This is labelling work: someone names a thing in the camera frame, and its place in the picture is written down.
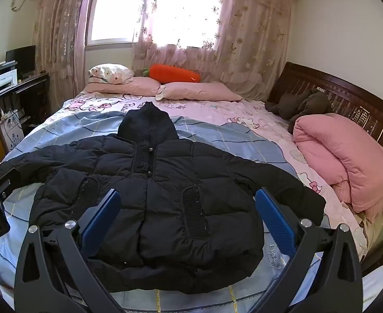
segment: bed sheet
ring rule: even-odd
[[[138,109],[146,101],[154,102],[170,114],[180,137],[206,142],[254,161],[273,163],[299,177],[306,186],[327,200],[325,211],[330,225],[336,227],[341,222],[348,223],[354,234],[359,255],[364,253],[365,237],[351,212],[348,209],[346,211],[332,188],[309,168],[286,131],[287,125],[281,119],[267,113],[262,102],[172,102],[130,95],[84,93],[65,102],[60,111],[36,128],[6,159],[51,144],[65,144],[87,136],[117,132],[124,117],[124,113],[121,112]],[[0,281],[9,286],[13,286],[14,283],[17,258],[28,228],[33,196],[39,186],[40,184],[33,184],[16,190],[5,202],[12,230],[0,239]],[[288,261],[285,255],[281,255],[268,230],[265,235],[264,255],[253,276],[212,293],[186,296],[178,292],[135,290],[115,293],[114,297],[128,311],[157,312],[158,307],[177,311],[248,311],[280,276]],[[306,295],[319,263],[318,253],[294,302]]]

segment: floral pillow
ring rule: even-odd
[[[133,81],[134,73],[121,64],[99,64],[89,70],[89,82],[121,85]]]

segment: folded pink quilt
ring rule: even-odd
[[[383,209],[383,147],[363,128],[338,114],[302,116],[294,142],[310,167],[331,186],[341,202],[370,221]]]

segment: metal screw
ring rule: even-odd
[[[341,231],[343,232],[349,232],[349,226],[347,224],[341,224],[341,226],[339,226],[339,228],[341,229]]]
[[[31,234],[35,233],[37,230],[38,230],[38,226],[36,225],[30,226],[28,229],[29,233]]]
[[[77,221],[70,220],[65,223],[65,228],[68,228],[69,230],[73,229],[77,225]]]
[[[312,225],[312,222],[309,220],[309,219],[301,219],[300,220],[300,224],[303,226],[303,227],[310,227]]]

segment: curtain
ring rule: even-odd
[[[84,87],[84,39],[88,0],[38,0],[34,29],[37,71],[51,77],[52,111]],[[84,7],[85,17],[81,15]]]
[[[292,0],[143,0],[133,68],[186,68],[266,100],[286,62],[291,6]]]

